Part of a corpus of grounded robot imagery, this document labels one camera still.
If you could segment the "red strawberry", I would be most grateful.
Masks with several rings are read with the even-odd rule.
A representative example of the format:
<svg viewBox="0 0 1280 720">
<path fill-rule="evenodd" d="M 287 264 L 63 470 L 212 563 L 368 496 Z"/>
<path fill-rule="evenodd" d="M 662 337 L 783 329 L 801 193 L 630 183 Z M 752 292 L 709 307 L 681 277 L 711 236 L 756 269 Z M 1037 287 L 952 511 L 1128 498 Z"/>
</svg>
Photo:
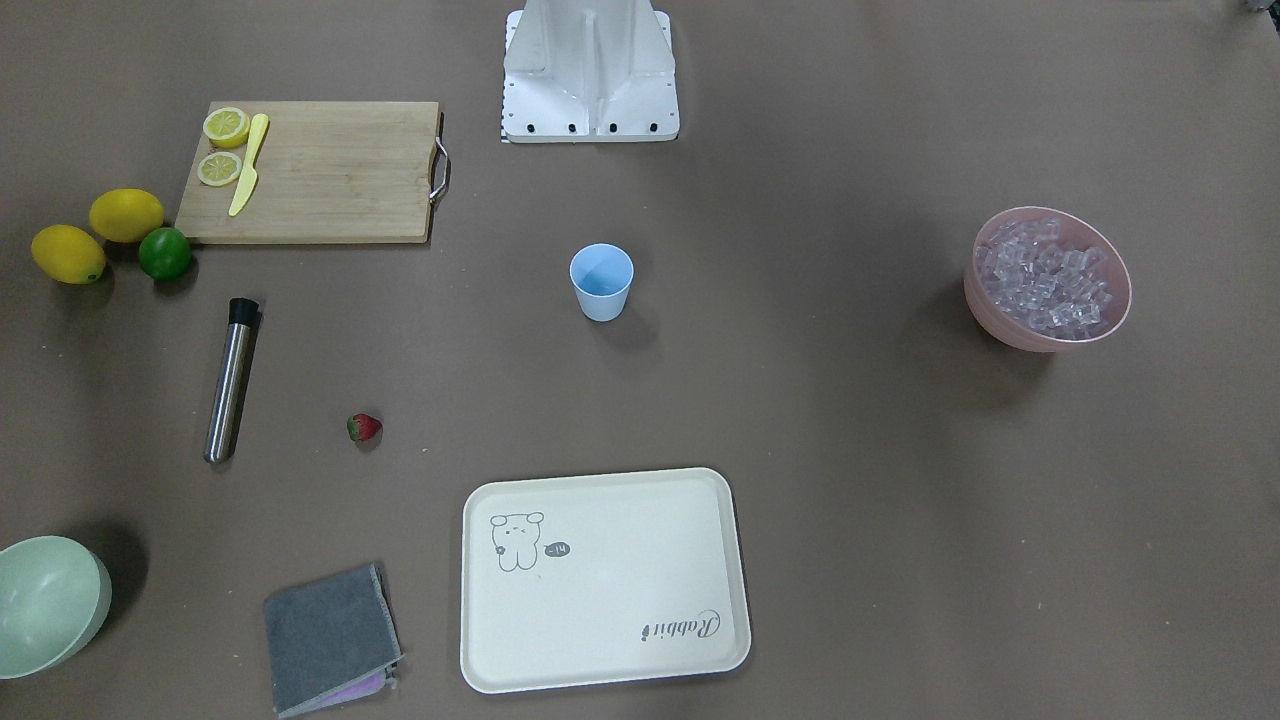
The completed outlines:
<svg viewBox="0 0 1280 720">
<path fill-rule="evenodd" d="M 352 414 L 346 420 L 348 437 L 357 445 L 374 439 L 380 433 L 381 428 L 381 420 L 366 413 Z"/>
</svg>

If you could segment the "light blue plastic cup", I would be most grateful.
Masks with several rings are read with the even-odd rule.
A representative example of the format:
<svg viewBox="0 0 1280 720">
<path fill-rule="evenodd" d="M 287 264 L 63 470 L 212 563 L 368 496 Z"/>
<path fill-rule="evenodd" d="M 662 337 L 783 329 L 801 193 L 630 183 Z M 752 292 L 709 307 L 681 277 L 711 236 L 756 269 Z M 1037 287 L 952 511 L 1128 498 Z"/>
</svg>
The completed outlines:
<svg viewBox="0 0 1280 720">
<path fill-rule="evenodd" d="M 621 247 L 593 243 L 580 249 L 570 261 L 570 281 L 581 313 L 593 322 L 618 318 L 634 273 L 634 261 Z"/>
</svg>

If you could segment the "pink bowl of ice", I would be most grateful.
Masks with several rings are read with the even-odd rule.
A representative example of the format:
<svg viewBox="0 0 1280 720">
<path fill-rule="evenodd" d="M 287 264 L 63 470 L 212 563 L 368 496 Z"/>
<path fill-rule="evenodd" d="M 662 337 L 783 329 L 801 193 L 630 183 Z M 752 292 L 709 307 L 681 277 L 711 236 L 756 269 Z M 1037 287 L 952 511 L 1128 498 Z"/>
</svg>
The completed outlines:
<svg viewBox="0 0 1280 720">
<path fill-rule="evenodd" d="M 988 219 L 963 288 L 984 331 L 1037 354 L 1107 338 L 1132 307 L 1132 278 L 1116 249 L 1093 225 L 1052 208 L 1012 208 Z"/>
</svg>

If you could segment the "cream rabbit tray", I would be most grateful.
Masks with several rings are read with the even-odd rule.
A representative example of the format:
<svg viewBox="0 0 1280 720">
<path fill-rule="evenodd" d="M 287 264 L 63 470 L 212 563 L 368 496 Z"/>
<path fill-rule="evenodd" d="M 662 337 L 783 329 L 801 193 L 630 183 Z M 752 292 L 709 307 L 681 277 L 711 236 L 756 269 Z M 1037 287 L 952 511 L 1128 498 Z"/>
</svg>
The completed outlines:
<svg viewBox="0 0 1280 720">
<path fill-rule="evenodd" d="M 466 500 L 460 669 L 484 694 L 727 673 L 753 646 L 709 468 L 498 480 Z"/>
</svg>

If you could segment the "steel muddler black tip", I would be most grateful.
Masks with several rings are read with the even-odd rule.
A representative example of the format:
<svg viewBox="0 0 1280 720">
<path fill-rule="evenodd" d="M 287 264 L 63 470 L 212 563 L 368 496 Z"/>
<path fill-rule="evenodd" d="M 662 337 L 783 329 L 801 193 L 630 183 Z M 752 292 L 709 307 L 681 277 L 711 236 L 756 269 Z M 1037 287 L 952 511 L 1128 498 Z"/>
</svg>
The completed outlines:
<svg viewBox="0 0 1280 720">
<path fill-rule="evenodd" d="M 234 452 L 259 315 L 260 305 L 252 299 L 229 301 L 227 337 L 204 451 L 205 461 L 211 465 L 229 460 Z"/>
</svg>

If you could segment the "grey folded cloth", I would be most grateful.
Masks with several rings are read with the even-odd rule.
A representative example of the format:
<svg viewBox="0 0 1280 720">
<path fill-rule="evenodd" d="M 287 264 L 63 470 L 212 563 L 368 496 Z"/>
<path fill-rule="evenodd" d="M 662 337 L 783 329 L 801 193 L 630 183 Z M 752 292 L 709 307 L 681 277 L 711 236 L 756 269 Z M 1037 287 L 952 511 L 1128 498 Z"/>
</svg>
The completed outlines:
<svg viewBox="0 0 1280 720">
<path fill-rule="evenodd" d="M 381 569 L 366 562 L 265 598 L 262 618 L 279 719 L 396 687 L 403 659 Z"/>
</svg>

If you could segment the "yellow plastic knife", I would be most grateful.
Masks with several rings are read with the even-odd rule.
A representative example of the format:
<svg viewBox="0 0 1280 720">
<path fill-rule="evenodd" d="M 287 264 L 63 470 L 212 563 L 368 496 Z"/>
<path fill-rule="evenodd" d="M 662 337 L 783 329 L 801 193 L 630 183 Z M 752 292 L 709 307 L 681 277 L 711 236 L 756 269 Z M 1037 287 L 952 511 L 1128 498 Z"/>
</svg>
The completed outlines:
<svg viewBox="0 0 1280 720">
<path fill-rule="evenodd" d="M 253 191 L 259 183 L 256 161 L 259 160 L 260 150 L 266 138 L 269 124 L 270 118 L 265 113 L 256 113 L 250 119 L 250 132 L 244 146 L 241 174 L 237 179 L 236 192 L 233 193 L 227 211 L 228 217 L 238 217 L 253 196 Z"/>
</svg>

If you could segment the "lemon half lower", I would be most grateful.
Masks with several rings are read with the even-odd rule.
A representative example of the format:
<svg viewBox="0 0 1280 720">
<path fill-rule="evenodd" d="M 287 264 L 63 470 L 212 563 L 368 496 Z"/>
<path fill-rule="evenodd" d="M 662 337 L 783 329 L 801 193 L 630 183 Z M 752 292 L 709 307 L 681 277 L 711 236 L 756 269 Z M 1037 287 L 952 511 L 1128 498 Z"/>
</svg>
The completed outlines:
<svg viewBox="0 0 1280 720">
<path fill-rule="evenodd" d="M 207 187 L 225 187 L 238 182 L 243 170 L 241 155 L 230 151 L 210 152 L 195 167 L 195 176 Z"/>
</svg>

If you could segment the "lemon half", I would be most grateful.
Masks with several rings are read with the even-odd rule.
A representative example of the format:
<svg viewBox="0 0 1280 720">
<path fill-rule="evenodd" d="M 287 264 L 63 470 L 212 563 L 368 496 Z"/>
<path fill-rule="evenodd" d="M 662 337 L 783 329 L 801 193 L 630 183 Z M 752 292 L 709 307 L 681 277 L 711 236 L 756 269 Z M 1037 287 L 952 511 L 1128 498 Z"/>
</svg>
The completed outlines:
<svg viewBox="0 0 1280 720">
<path fill-rule="evenodd" d="M 207 187 L 225 187 L 238 182 L 243 170 L 241 155 L 230 151 L 210 152 L 195 167 L 195 176 Z"/>
<path fill-rule="evenodd" d="M 232 150 L 248 141 L 251 115 L 239 108 L 218 108 L 202 124 L 205 138 L 216 149 Z"/>
</svg>

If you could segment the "lemon half upper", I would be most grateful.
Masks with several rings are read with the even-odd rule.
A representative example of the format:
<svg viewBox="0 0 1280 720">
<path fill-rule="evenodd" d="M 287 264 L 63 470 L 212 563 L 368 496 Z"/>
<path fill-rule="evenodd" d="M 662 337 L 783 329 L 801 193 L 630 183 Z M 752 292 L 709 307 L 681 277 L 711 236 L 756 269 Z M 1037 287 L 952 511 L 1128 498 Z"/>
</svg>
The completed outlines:
<svg viewBox="0 0 1280 720">
<path fill-rule="evenodd" d="M 239 108 L 218 108 L 202 124 L 205 138 L 216 149 L 232 150 L 248 141 L 251 115 Z"/>
</svg>

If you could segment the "green lime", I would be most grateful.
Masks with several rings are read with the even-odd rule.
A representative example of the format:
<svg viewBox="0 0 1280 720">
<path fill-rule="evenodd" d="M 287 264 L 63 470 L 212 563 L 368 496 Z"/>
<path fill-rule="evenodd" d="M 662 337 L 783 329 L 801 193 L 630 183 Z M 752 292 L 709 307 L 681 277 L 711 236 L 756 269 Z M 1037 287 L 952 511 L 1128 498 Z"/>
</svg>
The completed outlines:
<svg viewBox="0 0 1280 720">
<path fill-rule="evenodd" d="M 154 281 L 175 281 L 189 269 L 193 251 L 179 229 L 160 227 L 141 241 L 137 258 L 142 272 Z"/>
</svg>

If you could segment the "yellow lemon near board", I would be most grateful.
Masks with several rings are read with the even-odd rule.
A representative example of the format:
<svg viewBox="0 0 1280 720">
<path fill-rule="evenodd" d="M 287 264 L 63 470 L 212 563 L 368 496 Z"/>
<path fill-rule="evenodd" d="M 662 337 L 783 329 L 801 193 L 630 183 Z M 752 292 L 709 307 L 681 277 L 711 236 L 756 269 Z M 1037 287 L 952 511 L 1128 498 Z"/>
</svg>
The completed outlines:
<svg viewBox="0 0 1280 720">
<path fill-rule="evenodd" d="M 137 243 L 164 223 L 161 201 L 146 190 L 110 190 L 95 199 L 90 208 L 93 232 L 115 243 Z"/>
</svg>

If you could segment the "yellow lemon outer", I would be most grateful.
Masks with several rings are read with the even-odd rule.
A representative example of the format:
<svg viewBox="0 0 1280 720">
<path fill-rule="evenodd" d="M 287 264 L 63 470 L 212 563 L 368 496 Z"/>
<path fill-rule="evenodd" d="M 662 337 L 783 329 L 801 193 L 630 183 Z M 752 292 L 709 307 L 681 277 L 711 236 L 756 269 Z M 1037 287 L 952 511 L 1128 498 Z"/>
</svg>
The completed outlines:
<svg viewBox="0 0 1280 720">
<path fill-rule="evenodd" d="M 31 242 L 37 266 L 65 284 L 90 284 L 102 278 L 108 258 L 102 246 L 86 231 L 67 224 L 41 229 Z"/>
</svg>

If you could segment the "mint green bowl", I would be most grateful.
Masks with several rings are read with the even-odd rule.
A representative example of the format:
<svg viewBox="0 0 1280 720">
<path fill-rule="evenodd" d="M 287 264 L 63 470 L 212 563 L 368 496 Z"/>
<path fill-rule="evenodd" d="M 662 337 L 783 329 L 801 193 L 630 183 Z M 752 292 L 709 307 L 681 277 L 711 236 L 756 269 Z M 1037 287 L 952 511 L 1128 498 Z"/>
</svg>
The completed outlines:
<svg viewBox="0 0 1280 720">
<path fill-rule="evenodd" d="M 105 623 L 113 583 L 105 564 L 61 536 L 23 539 L 1 552 L 1 678 L 54 667 Z"/>
</svg>

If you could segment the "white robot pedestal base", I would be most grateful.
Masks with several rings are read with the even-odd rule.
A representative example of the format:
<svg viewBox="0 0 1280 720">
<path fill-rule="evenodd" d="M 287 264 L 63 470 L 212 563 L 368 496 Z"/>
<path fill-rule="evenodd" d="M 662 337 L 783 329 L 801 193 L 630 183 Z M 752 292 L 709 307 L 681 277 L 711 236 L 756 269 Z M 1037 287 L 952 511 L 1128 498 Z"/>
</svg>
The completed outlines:
<svg viewBox="0 0 1280 720">
<path fill-rule="evenodd" d="M 680 135 L 672 22 L 649 1 L 527 1 L 506 17 L 503 70 L 507 143 Z"/>
</svg>

